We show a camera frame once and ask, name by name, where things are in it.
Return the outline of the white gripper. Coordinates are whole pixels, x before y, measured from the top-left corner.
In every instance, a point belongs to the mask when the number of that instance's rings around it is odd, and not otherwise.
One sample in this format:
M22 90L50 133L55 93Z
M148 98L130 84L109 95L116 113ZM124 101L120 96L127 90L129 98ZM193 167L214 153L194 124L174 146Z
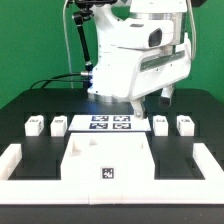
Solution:
M159 105L167 108L171 105L174 86L171 85L186 78L191 69L191 43L188 37L184 43L177 45L175 53L160 56L161 48L148 51L128 50L125 58L124 98L131 101L134 117L140 120L147 118L142 99L137 99L161 88Z

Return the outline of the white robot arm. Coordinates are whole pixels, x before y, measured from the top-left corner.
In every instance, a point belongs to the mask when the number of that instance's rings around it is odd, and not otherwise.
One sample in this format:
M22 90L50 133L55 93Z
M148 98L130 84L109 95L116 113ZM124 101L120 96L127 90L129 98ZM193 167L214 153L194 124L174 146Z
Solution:
M191 0L118 0L130 16L116 17L109 5L93 8L98 62L88 95L103 102L129 102L134 116L146 117L144 98L157 90L168 107L174 84L186 78L195 57Z

